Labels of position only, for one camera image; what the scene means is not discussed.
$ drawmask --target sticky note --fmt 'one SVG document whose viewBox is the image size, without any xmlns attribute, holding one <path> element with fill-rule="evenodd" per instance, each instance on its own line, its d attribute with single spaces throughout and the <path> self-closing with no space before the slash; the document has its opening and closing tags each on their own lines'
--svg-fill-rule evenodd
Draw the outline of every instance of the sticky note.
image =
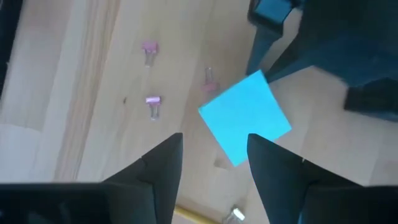
<svg viewBox="0 0 398 224">
<path fill-rule="evenodd" d="M 273 141 L 292 129 L 261 71 L 198 110 L 234 166 L 248 158 L 248 134 Z"/>
</svg>

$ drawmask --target wooden surface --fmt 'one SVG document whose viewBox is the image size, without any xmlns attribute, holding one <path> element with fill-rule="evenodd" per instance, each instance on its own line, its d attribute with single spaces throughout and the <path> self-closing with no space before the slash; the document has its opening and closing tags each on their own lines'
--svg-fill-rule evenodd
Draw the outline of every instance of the wooden surface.
<svg viewBox="0 0 398 224">
<path fill-rule="evenodd" d="M 25 0 L 0 110 L 2 182 L 99 181 L 184 133 L 178 203 L 221 220 L 232 205 L 267 223 L 248 163 L 232 167 L 197 113 L 212 67 L 244 78 L 255 29 L 242 0 Z M 300 12 L 266 55 L 297 32 Z M 141 44 L 160 45 L 144 66 Z M 293 130 L 277 143 L 360 184 L 398 184 L 398 125 L 343 111 L 346 86 L 310 67 L 271 85 Z M 160 95 L 160 119 L 144 103 Z M 183 223 L 176 218 L 175 223 Z"/>
</svg>

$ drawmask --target teal object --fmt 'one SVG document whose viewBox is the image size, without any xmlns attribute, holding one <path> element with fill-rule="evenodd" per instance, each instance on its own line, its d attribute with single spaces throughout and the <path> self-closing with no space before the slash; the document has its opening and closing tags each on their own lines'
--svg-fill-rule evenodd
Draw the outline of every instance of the teal object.
<svg viewBox="0 0 398 224">
<path fill-rule="evenodd" d="M 255 12 L 272 19 L 276 23 L 283 23 L 292 10 L 290 2 L 285 0 L 262 0 Z"/>
<path fill-rule="evenodd" d="M 273 141 L 292 129 L 261 71 L 198 110 L 234 166 L 248 158 L 248 134 Z"/>
</svg>

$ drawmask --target light wood plank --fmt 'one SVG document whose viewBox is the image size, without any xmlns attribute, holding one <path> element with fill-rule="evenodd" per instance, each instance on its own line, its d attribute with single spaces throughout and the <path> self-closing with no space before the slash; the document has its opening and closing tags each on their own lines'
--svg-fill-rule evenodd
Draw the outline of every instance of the light wood plank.
<svg viewBox="0 0 398 224">
<path fill-rule="evenodd" d="M 68 181 L 77 178 L 116 15 L 119 11 L 118 0 L 84 2 L 87 6 L 85 7 L 86 16 L 81 21 L 85 24 L 81 46 L 83 51 L 80 54 L 77 74 L 75 74 L 72 103 L 58 157 L 55 180 Z"/>
<path fill-rule="evenodd" d="M 42 130 L 72 0 L 24 1 L 0 122 Z"/>
</svg>

